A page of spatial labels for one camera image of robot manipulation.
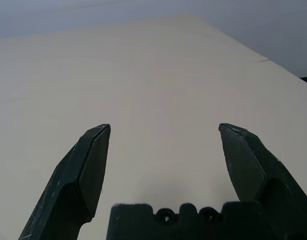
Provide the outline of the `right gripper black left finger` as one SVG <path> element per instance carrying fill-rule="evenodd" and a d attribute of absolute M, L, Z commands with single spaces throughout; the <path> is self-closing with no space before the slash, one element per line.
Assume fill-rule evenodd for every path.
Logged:
<path fill-rule="evenodd" d="M 76 240 L 96 215 L 111 126 L 87 130 L 55 167 L 19 239 Z"/>

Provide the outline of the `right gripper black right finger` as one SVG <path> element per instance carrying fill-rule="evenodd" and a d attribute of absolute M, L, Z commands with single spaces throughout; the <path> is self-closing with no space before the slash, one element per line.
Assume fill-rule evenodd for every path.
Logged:
<path fill-rule="evenodd" d="M 245 128 L 218 128 L 227 171 L 242 202 L 257 202 L 280 240 L 307 240 L 307 195 L 284 166 Z"/>

